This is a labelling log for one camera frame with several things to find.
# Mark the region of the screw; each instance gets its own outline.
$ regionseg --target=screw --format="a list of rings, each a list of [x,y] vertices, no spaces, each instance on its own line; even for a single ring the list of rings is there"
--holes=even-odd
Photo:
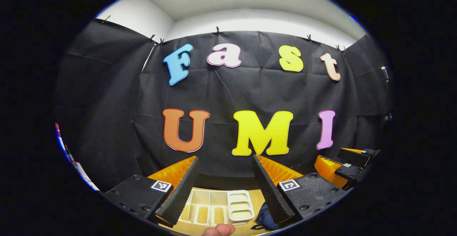
[[[144,211],[151,211],[150,207],[147,207],[147,206],[140,206],[140,207]]]

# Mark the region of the table surface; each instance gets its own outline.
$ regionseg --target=table surface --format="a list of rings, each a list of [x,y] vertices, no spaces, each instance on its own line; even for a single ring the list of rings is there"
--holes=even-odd
[[[254,210],[254,217],[245,225],[242,226],[235,226],[235,232],[232,236],[258,236],[258,235],[267,235],[268,231],[265,229],[261,230],[251,230],[252,226],[255,226],[258,211],[260,210],[261,206],[265,202],[265,199],[262,195],[262,192],[258,190],[248,190],[249,195],[251,197],[252,207]],[[214,226],[201,226],[196,224],[185,223],[182,221],[178,221],[178,223],[173,226],[173,228],[169,228],[168,226],[163,226],[167,229],[177,231],[180,233],[184,233],[191,236],[201,236],[204,230],[208,227],[214,228]]]

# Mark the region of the finger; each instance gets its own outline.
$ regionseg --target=finger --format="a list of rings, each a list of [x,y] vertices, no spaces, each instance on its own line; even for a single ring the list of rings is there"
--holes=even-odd
[[[218,224],[216,230],[218,230],[222,236],[229,236],[235,231],[235,227],[232,225]]]
[[[214,228],[206,228],[202,236],[223,236],[221,233]]]
[[[235,226],[233,226],[233,225],[228,225],[228,226],[230,226],[230,234],[229,235],[231,235],[232,233],[235,232]]]

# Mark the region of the letter f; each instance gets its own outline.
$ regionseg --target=letter f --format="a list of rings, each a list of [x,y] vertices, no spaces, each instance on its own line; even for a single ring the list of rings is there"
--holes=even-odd
[[[168,70],[170,71],[170,81],[168,81],[170,86],[175,85],[189,74],[189,71],[183,70],[181,65],[189,66],[191,59],[185,52],[191,50],[193,50],[193,46],[191,44],[186,44],[164,58],[164,62],[167,63]]]

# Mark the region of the letter m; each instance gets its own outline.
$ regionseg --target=letter m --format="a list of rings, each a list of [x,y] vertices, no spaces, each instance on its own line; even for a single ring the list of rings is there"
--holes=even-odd
[[[287,147],[287,136],[289,124],[293,114],[288,111],[276,112],[270,123],[263,129],[263,126],[254,111],[238,111],[233,114],[238,121],[238,142],[232,150],[235,156],[249,156],[252,150],[248,147],[249,140],[256,153],[260,155],[271,140],[271,145],[266,153],[268,155],[284,155],[289,153]]]

